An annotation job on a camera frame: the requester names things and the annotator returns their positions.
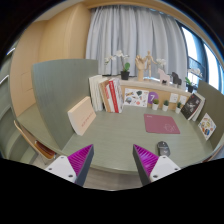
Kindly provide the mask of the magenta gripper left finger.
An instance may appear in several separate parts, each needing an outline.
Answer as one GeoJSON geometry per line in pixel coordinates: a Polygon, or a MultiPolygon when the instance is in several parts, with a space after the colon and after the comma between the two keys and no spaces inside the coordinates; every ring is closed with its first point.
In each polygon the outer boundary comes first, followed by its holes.
{"type": "Polygon", "coordinates": [[[69,156],[59,156],[46,171],[83,186],[94,155],[94,146],[88,145],[69,156]]]}

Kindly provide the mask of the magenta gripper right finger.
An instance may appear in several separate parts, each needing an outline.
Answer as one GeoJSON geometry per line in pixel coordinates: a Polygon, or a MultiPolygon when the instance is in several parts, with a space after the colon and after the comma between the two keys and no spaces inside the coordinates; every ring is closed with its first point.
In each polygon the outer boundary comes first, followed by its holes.
{"type": "Polygon", "coordinates": [[[157,156],[136,144],[133,145],[133,157],[143,186],[180,170],[169,157],[157,156]]]}

